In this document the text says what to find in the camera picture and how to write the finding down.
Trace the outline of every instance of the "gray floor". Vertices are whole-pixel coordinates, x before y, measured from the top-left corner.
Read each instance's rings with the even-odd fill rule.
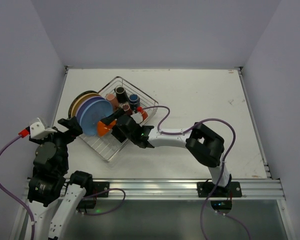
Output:
[[[99,200],[105,211],[116,200]],[[202,201],[126,201],[116,212],[102,216],[76,214],[67,228],[66,240],[202,240]],[[254,240],[286,240],[276,201],[235,201],[230,213],[244,222]],[[211,240],[245,240],[238,223],[216,215],[211,206],[204,212],[205,229]]]

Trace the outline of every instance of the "gray wall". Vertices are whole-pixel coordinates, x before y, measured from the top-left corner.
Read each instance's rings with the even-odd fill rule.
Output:
[[[0,0],[0,149],[28,121],[52,120],[64,68],[29,0]],[[30,175],[36,145],[19,140],[0,159],[0,181],[17,196]],[[19,205],[0,191],[0,240],[8,239]]]
[[[282,0],[243,71],[270,170],[300,236],[300,0]]]
[[[243,66],[280,0],[32,0],[62,62],[85,68]]]

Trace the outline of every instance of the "blue plate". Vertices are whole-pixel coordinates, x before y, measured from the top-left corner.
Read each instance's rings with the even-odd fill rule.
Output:
[[[96,135],[98,122],[113,112],[111,103],[105,99],[91,103],[85,108],[79,121],[83,133],[88,136]]]
[[[102,96],[93,96],[91,98],[88,98],[87,100],[85,100],[77,109],[77,111],[75,112],[75,116],[76,119],[78,119],[78,121],[80,120],[82,113],[84,112],[84,110],[92,103],[98,101],[98,100],[104,100],[104,98]]]

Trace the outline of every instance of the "white table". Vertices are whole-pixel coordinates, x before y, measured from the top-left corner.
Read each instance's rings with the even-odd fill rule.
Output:
[[[120,76],[170,107],[171,114],[163,128],[185,128],[206,118],[229,122],[237,134],[236,143],[226,165],[234,179],[267,178],[264,162],[249,114],[239,74],[236,70],[202,69],[70,69],[68,71],[54,125],[68,117],[73,99],[87,90],[100,90]],[[158,109],[147,125],[156,126],[166,114]],[[232,133],[218,122],[206,124],[225,140],[227,148]],[[107,163],[99,158],[82,139],[68,145],[69,177],[76,170],[91,173],[94,178],[132,179],[208,179],[208,169],[182,148],[142,149],[128,143]]]

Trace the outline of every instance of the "dish rack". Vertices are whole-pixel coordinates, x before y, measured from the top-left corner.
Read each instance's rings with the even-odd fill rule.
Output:
[[[143,108],[157,106],[159,104],[151,96],[120,76],[116,76],[114,79],[112,79],[107,85],[105,85],[100,91],[98,91],[98,93],[103,98],[106,98],[106,95],[110,93],[116,95],[115,88],[118,86],[124,87],[128,95],[137,94],[140,98],[140,106]],[[141,125],[144,125],[156,114],[157,108],[151,108],[145,111],[147,112],[148,117],[141,123]],[[108,132],[103,137],[99,137],[98,135],[88,136],[82,134],[80,135],[80,138],[93,150],[95,150],[95,152],[106,162],[110,162],[128,142],[128,139],[126,139],[122,143],[119,142],[111,134],[111,132]]]

